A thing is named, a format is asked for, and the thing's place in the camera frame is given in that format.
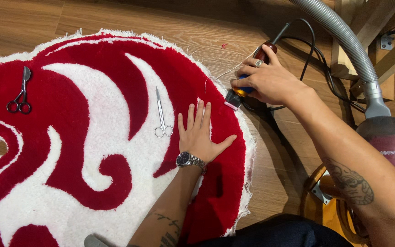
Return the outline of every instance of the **wooden floor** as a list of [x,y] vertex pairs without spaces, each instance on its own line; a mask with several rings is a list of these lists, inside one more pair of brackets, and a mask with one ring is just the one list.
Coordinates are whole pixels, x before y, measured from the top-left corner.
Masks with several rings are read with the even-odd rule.
[[[333,0],[325,0],[334,7]],[[232,69],[262,42],[274,37],[287,21],[307,18],[287,0],[0,0],[0,56],[33,48],[66,33],[83,28],[83,34],[100,28],[152,33],[176,43],[203,62],[215,76]],[[328,60],[332,39],[311,21],[317,46]],[[309,38],[302,24],[289,33]],[[226,49],[221,45],[227,43]],[[298,42],[280,42],[281,64],[299,76],[308,50]],[[350,109],[329,91],[317,59],[307,69],[304,82],[316,89],[326,104],[354,125]],[[228,87],[233,73],[221,77]],[[395,116],[395,100],[387,105]],[[271,127],[257,115],[246,112],[251,133],[257,139],[253,172],[251,214],[241,219],[242,228],[277,213],[299,211],[303,183],[321,164],[312,141],[299,121],[287,109],[275,112],[275,119],[289,145],[282,145]],[[354,122],[364,116],[353,110]]]

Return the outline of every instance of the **scissors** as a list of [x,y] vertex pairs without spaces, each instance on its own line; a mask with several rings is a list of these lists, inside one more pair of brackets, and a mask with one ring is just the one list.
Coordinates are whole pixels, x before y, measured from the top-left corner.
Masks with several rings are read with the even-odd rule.
[[[161,126],[155,128],[155,136],[158,137],[158,138],[161,138],[161,137],[163,137],[164,135],[166,135],[166,136],[171,136],[171,135],[173,134],[173,126],[171,126],[171,125],[166,125],[166,124],[164,123],[164,114],[162,113],[161,98],[159,97],[158,87],[156,87],[156,100],[158,101],[159,120],[161,121]],[[168,128],[168,127],[172,128],[172,133],[170,133],[170,134],[167,134],[167,133],[165,132],[165,129]],[[161,130],[162,130],[162,135],[161,135],[161,136],[159,136],[159,135],[156,134],[156,130],[157,130],[157,129],[161,129]]]
[[[29,114],[31,111],[31,106],[30,104],[27,103],[27,91],[25,90],[25,85],[27,84],[27,81],[30,79],[30,69],[24,66],[24,73],[22,75],[22,87],[21,87],[21,92],[19,95],[12,101],[8,102],[7,104],[7,110],[10,113],[15,113],[17,111],[20,111],[23,114]],[[23,95],[22,97],[22,102],[19,103],[19,97]]]

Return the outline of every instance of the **gray corrugated hose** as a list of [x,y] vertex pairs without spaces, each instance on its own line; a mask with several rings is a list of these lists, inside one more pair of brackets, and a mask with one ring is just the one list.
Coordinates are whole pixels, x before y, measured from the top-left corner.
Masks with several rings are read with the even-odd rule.
[[347,54],[364,87],[367,100],[365,117],[391,115],[382,99],[382,90],[377,82],[374,67],[365,49],[348,25],[321,0],[289,0],[297,5],[310,17],[315,19],[330,34]]

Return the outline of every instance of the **dark jeans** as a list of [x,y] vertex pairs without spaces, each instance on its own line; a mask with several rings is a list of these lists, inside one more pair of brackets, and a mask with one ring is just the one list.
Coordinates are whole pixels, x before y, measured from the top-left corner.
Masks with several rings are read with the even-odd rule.
[[236,231],[236,236],[210,239],[194,247],[353,247],[332,229],[298,215],[279,215]]

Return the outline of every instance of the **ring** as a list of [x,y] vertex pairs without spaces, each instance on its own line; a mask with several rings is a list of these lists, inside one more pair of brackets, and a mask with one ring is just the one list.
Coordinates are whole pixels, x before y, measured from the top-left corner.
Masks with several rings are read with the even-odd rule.
[[260,65],[261,65],[262,63],[264,63],[263,60],[257,60],[257,61],[255,62],[255,67],[256,67],[256,68],[260,67]]

